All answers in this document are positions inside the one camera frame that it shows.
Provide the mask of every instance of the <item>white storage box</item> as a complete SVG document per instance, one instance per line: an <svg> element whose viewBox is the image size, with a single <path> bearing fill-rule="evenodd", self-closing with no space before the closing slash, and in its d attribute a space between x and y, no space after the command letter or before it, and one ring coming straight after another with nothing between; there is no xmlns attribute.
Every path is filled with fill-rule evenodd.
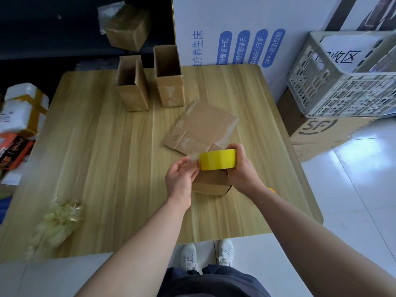
<svg viewBox="0 0 396 297"><path fill-rule="evenodd" d="M330 35L381 35L352 73L344 73L320 42ZM308 118L380 116L396 106L396 72L368 72L396 44L392 31L311 32L288 86Z"/></svg>
<svg viewBox="0 0 396 297"><path fill-rule="evenodd" d="M0 133L17 133L35 140L46 119L49 99L31 83L11 86L0 113Z"/></svg>

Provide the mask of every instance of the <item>white sneaker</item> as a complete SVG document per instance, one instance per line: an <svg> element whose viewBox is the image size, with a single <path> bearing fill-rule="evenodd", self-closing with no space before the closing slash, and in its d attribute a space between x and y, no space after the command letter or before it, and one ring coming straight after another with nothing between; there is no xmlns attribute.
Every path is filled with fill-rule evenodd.
<svg viewBox="0 0 396 297"><path fill-rule="evenodd" d="M222 239L219 243L219 265L232 267L234 262L234 246L230 239Z"/></svg>
<svg viewBox="0 0 396 297"><path fill-rule="evenodd" d="M196 270L197 267L197 250L193 243L184 246L183 251L181 251L181 269L184 271Z"/></svg>

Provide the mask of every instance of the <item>forearm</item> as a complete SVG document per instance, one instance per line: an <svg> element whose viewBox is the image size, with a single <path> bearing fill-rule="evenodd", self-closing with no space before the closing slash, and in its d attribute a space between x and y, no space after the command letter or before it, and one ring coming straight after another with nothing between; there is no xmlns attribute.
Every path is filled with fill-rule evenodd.
<svg viewBox="0 0 396 297"><path fill-rule="evenodd" d="M314 296L394 296L396 280L264 186L250 199Z"/></svg>
<svg viewBox="0 0 396 297"><path fill-rule="evenodd" d="M156 296L180 233L185 208L168 199L88 280L76 297Z"/></svg>

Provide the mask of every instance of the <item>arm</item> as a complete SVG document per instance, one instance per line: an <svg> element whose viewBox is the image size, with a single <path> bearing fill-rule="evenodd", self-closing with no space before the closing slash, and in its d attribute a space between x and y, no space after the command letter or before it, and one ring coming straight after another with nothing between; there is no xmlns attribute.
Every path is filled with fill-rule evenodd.
<svg viewBox="0 0 396 297"><path fill-rule="evenodd" d="M191 206L191 183L198 161L188 157L166 174L168 199L151 219L114 253L84 284L76 297L156 296Z"/></svg>
<svg viewBox="0 0 396 297"><path fill-rule="evenodd" d="M240 144L231 183L258 207L314 296L395 296L396 279L268 189Z"/></svg>

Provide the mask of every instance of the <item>left hand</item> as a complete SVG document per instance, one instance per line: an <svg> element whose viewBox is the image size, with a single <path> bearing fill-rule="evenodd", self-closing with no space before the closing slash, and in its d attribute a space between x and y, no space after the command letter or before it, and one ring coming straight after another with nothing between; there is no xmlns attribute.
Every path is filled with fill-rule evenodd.
<svg viewBox="0 0 396 297"><path fill-rule="evenodd" d="M199 172L199 161L190 161L188 156L179 159L165 176L168 198L174 199L187 210L191 206L191 184Z"/></svg>

